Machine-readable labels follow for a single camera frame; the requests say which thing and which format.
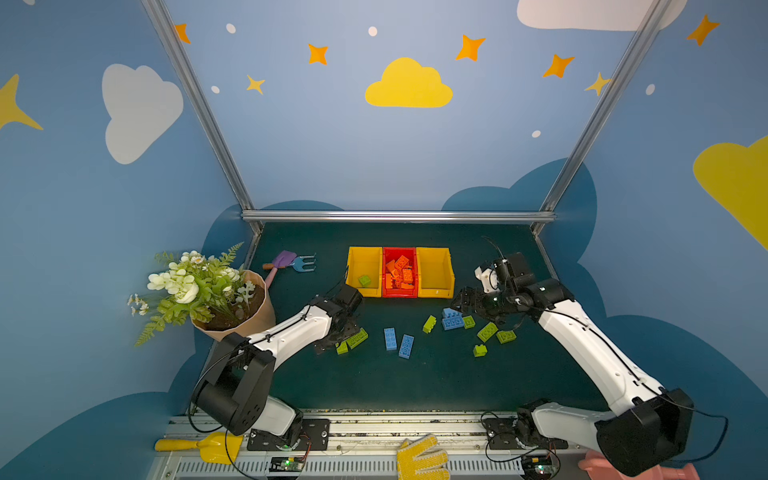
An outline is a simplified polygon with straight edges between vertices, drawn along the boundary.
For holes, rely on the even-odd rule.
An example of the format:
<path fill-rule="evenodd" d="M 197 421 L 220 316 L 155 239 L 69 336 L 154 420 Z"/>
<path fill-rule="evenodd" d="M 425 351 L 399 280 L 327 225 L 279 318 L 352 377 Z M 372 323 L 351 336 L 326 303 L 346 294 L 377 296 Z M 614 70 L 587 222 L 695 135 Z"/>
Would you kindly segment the long orange lego assembly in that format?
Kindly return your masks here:
<path fill-rule="evenodd" d="M 385 287 L 387 290 L 399 290 L 402 284 L 402 276 L 397 272 L 385 274 Z"/>

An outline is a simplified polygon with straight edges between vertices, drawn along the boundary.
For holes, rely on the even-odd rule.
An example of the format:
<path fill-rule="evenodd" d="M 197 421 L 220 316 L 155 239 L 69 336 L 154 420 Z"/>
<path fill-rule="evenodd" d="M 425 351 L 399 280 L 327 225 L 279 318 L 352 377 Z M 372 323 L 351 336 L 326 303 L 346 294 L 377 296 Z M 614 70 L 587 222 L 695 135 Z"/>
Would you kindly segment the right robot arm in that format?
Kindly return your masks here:
<path fill-rule="evenodd" d="M 635 477 L 684 452 L 694 403 L 668 390 L 638 367 L 588 317 L 557 279 L 539 280 L 521 253 L 477 268 L 479 289 L 465 287 L 451 308 L 496 325 L 513 314 L 531 318 L 556 339 L 602 394 L 608 409 L 591 411 L 538 400 L 518 409 L 513 431 L 525 447 L 553 439 L 602 454 L 620 473 Z"/>

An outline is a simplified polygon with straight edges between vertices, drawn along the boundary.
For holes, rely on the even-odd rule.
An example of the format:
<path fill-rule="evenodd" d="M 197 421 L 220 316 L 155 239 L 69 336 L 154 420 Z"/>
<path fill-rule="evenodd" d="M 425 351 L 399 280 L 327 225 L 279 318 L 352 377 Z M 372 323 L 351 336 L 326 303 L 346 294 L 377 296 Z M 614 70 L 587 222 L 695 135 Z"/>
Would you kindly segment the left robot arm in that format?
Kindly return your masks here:
<path fill-rule="evenodd" d="M 344 284 L 334 297 L 317 296 L 296 315 L 263 332 L 225 336 L 195 385 L 190 404 L 231 434 L 254 430 L 285 445 L 296 443 L 303 414 L 270 395 L 274 373 L 309 345 L 323 353 L 360 333 L 355 311 L 362 303 L 359 290 Z"/>

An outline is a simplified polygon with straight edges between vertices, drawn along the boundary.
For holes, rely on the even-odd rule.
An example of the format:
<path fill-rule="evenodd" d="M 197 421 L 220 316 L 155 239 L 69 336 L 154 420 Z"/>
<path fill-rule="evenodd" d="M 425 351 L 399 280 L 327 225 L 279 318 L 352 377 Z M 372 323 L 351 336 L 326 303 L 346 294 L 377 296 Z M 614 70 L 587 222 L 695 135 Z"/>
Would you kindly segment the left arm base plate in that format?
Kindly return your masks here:
<path fill-rule="evenodd" d="M 300 424 L 288 428 L 278 436 L 266 431 L 252 429 L 247 437 L 248 451 L 326 451 L 330 438 L 330 420 L 327 418 L 304 418 Z"/>

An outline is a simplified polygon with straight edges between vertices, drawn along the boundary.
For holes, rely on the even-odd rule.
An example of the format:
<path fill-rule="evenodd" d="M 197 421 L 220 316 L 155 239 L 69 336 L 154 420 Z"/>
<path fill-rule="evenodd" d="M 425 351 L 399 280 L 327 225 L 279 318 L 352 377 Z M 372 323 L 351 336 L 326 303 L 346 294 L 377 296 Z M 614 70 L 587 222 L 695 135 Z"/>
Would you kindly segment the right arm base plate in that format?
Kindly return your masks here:
<path fill-rule="evenodd" d="M 559 451 L 569 448 L 565 440 L 541 435 L 532 420 L 491 415 L 482 417 L 480 422 L 486 430 L 490 450 L 530 450 L 539 447 Z"/>

